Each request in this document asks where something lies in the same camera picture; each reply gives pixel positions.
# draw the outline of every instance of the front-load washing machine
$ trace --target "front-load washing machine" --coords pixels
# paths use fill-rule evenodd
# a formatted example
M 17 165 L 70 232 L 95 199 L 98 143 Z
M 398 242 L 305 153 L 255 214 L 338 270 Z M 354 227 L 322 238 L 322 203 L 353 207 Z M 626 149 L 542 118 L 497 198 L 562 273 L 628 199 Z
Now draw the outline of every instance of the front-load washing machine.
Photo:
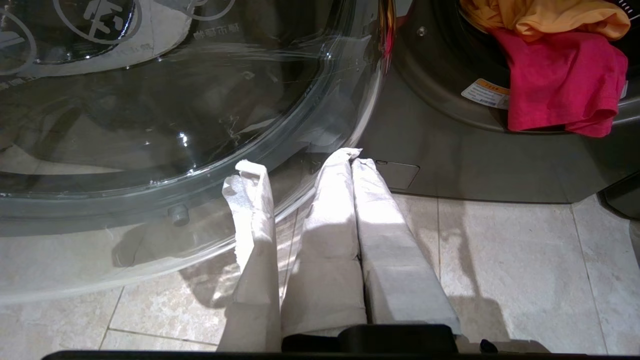
M 97 290 L 233 246 L 241 159 L 276 217 L 354 146 L 391 0 L 0 0 L 0 302 Z
M 558 128 L 512 133 L 506 110 L 462 96 L 479 79 L 509 88 L 498 43 L 461 16 L 458 1 L 414 1 L 397 30 L 392 69 L 360 140 L 362 156 L 376 159 L 396 192 L 582 200 L 640 171 L 639 39 L 640 29 L 632 28 L 612 43 L 627 55 L 629 68 L 610 135 L 586 138 Z

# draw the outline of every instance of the warning label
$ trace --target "warning label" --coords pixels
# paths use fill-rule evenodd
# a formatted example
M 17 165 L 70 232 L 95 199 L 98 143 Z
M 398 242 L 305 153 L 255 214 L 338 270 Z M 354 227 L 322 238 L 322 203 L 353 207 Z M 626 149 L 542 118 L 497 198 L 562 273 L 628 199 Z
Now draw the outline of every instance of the warning label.
M 462 92 L 462 96 L 492 108 L 505 110 L 509 108 L 509 89 L 492 84 L 485 79 L 478 79 L 469 85 Z

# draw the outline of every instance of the laundry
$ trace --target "laundry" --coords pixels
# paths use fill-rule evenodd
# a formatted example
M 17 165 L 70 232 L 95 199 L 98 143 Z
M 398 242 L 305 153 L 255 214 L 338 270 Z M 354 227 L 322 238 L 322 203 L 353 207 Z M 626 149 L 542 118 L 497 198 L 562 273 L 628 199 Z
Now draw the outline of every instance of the laundry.
M 572 30 L 618 40 L 630 28 L 627 14 L 604 0 L 460 0 L 460 7 L 474 26 L 513 30 L 528 42 Z
M 611 131 L 625 84 L 627 57 L 599 34 L 549 34 L 525 42 L 512 31 L 490 33 L 511 69 L 508 128 L 563 125 L 602 137 Z

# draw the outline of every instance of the yellow towel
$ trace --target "yellow towel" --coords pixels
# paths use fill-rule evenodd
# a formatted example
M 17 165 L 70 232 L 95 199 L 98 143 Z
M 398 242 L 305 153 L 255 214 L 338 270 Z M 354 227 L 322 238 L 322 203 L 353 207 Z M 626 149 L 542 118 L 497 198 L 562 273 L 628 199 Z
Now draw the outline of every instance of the yellow towel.
M 621 8 L 604 0 L 460 0 L 460 5 L 475 26 L 507 28 L 525 41 L 571 30 L 617 40 L 631 25 Z

